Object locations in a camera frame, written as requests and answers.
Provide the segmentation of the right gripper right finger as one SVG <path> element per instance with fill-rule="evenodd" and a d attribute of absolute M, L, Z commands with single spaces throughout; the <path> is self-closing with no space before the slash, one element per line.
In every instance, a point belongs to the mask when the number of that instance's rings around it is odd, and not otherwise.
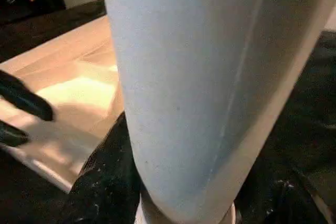
<path fill-rule="evenodd" d="M 329 179 L 298 172 L 250 172 L 236 197 L 237 223 L 327 223 L 320 204 L 328 199 Z"/>

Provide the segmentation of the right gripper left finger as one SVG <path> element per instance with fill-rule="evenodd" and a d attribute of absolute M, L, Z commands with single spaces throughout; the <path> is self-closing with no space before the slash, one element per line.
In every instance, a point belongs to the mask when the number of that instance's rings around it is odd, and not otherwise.
<path fill-rule="evenodd" d="M 91 153 L 62 208 L 60 223 L 134 223 L 141 178 L 125 113 Z"/>

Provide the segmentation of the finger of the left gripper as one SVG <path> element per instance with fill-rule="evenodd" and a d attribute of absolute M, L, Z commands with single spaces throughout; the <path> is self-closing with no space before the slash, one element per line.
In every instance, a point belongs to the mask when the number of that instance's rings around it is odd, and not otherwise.
<path fill-rule="evenodd" d="M 46 100 L 30 91 L 18 78 L 2 70 L 1 96 L 18 109 L 44 121 L 54 119 L 52 107 Z"/>
<path fill-rule="evenodd" d="M 17 147 L 29 142 L 29 136 L 22 130 L 1 121 L 1 143 Z"/>

